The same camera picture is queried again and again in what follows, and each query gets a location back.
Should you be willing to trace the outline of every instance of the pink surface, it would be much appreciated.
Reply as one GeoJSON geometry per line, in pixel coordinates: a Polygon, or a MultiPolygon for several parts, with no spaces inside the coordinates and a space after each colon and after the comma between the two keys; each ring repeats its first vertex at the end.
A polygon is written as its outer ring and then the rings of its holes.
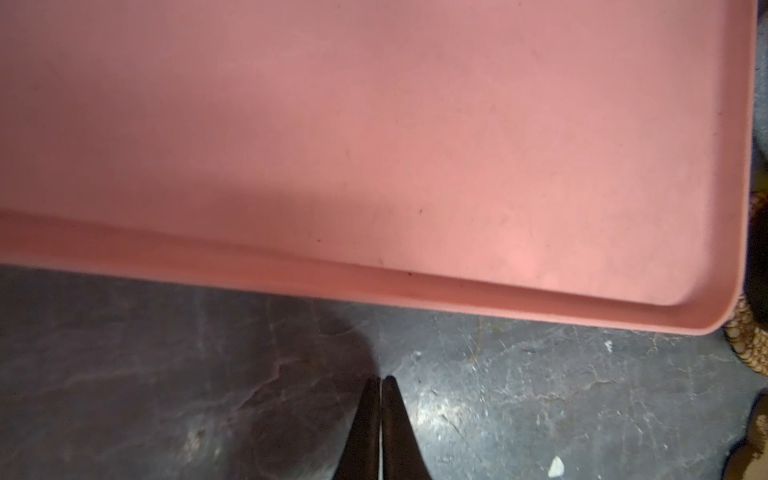
{"type": "Polygon", "coordinates": [[[6,2],[0,260],[703,333],[755,10],[6,2]]]}

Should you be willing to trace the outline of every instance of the pink tray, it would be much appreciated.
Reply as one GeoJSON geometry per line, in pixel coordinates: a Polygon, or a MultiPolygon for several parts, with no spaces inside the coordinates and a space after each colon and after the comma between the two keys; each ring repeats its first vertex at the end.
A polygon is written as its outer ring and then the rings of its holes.
{"type": "Polygon", "coordinates": [[[756,5],[0,6],[0,261],[678,333],[743,275],[756,5]]]}

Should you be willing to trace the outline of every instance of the black object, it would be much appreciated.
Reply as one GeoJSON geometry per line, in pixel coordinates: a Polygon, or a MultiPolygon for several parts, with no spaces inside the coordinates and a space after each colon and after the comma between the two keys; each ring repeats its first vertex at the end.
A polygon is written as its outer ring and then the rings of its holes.
{"type": "Polygon", "coordinates": [[[757,212],[750,225],[744,293],[755,321],[768,330],[768,208],[757,212]]]}
{"type": "Polygon", "coordinates": [[[384,480],[432,480],[393,376],[366,381],[333,480],[378,480],[379,445],[384,480]]]}

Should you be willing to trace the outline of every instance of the gray marble countertop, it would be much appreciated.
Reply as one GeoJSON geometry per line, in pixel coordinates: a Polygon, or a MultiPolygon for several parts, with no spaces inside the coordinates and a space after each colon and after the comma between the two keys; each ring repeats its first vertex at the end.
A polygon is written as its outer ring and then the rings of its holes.
{"type": "Polygon", "coordinates": [[[0,267],[3,478],[330,478],[372,373],[435,480],[714,480],[768,386],[721,332],[0,267]]]}

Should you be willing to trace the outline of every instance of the white speck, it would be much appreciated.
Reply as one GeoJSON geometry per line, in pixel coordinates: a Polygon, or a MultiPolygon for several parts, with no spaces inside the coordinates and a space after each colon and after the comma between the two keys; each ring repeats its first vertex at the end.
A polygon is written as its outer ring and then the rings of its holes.
{"type": "Polygon", "coordinates": [[[560,457],[554,457],[552,459],[552,465],[549,465],[549,472],[547,472],[547,476],[549,478],[557,478],[563,476],[565,473],[565,465],[563,465],[563,461],[560,460],[560,457]]]}

